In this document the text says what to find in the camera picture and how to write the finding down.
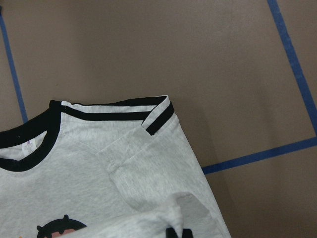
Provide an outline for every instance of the cartoon face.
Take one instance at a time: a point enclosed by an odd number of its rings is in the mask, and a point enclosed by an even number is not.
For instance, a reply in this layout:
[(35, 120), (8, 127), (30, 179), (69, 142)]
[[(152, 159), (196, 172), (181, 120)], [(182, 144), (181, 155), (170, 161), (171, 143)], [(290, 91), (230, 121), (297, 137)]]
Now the cartoon face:
[(38, 236), (37, 238), (55, 238), (64, 234), (68, 234), (86, 227), (85, 224), (70, 219), (68, 215), (64, 215), (62, 219), (57, 219), (47, 223), (45, 226), (37, 226)]

